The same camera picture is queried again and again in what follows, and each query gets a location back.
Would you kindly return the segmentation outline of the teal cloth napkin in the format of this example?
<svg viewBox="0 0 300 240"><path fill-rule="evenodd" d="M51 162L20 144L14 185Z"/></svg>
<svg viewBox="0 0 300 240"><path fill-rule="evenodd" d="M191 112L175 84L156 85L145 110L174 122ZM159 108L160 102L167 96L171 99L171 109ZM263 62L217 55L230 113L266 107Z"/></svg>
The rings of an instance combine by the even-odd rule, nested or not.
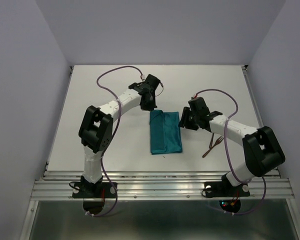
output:
<svg viewBox="0 0 300 240"><path fill-rule="evenodd" d="M149 115L150 153L152 155L183 152L179 113L154 110Z"/></svg>

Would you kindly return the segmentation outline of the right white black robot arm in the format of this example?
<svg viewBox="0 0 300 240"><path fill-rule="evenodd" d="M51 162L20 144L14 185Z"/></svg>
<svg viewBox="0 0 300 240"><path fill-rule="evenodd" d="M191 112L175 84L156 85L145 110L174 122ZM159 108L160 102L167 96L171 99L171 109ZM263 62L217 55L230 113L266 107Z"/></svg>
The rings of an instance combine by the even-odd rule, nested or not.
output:
<svg viewBox="0 0 300 240"><path fill-rule="evenodd" d="M190 107L183 108L179 126L194 131L203 129L243 147L244 162L237 167L230 166L225 180L220 182L225 195L232 195L240 184L262 177L286 161L274 131L267 126L251 127L230 120L218 111L208 112L207 108L195 111Z"/></svg>

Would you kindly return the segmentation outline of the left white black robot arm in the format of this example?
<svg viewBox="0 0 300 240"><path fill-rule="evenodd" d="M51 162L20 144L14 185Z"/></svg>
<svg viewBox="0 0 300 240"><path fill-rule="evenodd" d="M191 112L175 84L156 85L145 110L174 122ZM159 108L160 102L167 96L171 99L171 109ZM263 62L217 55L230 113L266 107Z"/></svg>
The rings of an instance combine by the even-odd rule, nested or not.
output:
<svg viewBox="0 0 300 240"><path fill-rule="evenodd" d="M129 110L140 107L143 111L157 108L155 91L160 80L145 80L131 84L128 89L102 106L89 106L84 114L78 136L84 146L84 191L90 197L101 193L101 158L113 138L113 124Z"/></svg>

